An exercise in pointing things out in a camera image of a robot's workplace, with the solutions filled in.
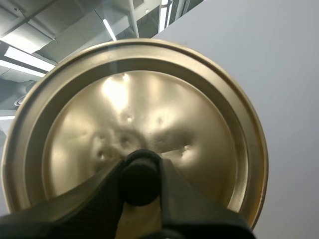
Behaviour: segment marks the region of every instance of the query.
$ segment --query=gray wall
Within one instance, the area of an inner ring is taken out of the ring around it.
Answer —
[[[255,106],[270,161],[259,239],[319,238],[318,10],[318,0],[207,0],[155,36],[215,61]]]

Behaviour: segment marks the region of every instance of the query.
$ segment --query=black rubber tip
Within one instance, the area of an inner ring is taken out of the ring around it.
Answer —
[[[133,156],[133,159],[128,156],[129,165],[120,177],[120,194],[127,203],[144,206],[154,201],[160,194],[160,175],[154,158],[139,158],[138,152]]]

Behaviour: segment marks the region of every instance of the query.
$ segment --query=shiny metal surface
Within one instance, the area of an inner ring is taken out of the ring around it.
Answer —
[[[2,165],[11,211],[148,148],[252,227],[260,213],[268,159],[256,113],[227,73],[189,49],[143,39],[85,50],[32,89],[13,125]],[[125,205],[117,237],[158,227],[158,200]]]

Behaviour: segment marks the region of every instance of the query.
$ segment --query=fluorescent light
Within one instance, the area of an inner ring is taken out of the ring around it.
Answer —
[[[15,116],[0,116],[0,120],[12,120],[12,119],[14,119],[15,118]]]
[[[29,55],[23,51],[20,51],[18,49],[15,49],[13,47],[9,47],[8,50],[5,53],[6,57],[9,57],[11,59],[23,62],[25,64],[40,68],[45,71],[51,71],[55,66],[47,63],[45,61],[42,61],[32,55]]]
[[[170,4],[170,5],[169,5],[166,27],[168,27],[168,25],[169,25],[170,13],[171,13],[171,7],[172,7],[172,6],[173,6],[173,4]]]
[[[165,19],[166,19],[166,12],[167,7],[161,8],[159,13],[159,32],[163,31],[165,29]]]
[[[11,68],[11,69],[14,69],[17,71],[25,72],[25,73],[32,74],[32,75],[39,76],[39,77],[45,76],[45,74],[43,74],[43,73],[33,71],[33,70],[28,69],[28,68],[18,66],[18,65],[15,65],[15,64],[12,64],[12,63],[9,63],[6,61],[2,61],[2,60],[0,60],[0,66],[8,67],[8,68]]]
[[[109,25],[108,21],[106,21],[106,19],[103,19],[103,23],[107,29],[107,31],[109,32],[109,34],[111,35],[111,38],[113,39],[113,41],[116,41],[116,37],[111,29],[111,26]]]

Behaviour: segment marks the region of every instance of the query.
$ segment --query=pipe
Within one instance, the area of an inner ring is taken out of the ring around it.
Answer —
[[[176,15],[175,15],[175,21],[180,18],[181,16],[181,11],[183,10],[185,0],[179,0],[178,5],[177,5],[177,10],[176,10]]]
[[[190,3],[190,0],[186,0],[186,4],[185,4],[185,7],[184,7],[183,15],[185,15],[187,13],[189,3]]]
[[[129,4],[130,4],[130,14],[131,14],[131,19],[132,19],[133,29],[134,29],[136,37],[139,38],[140,35],[139,35],[138,24],[137,24],[136,18],[135,18],[135,9],[134,9],[134,5],[133,5],[133,0],[129,0]]]

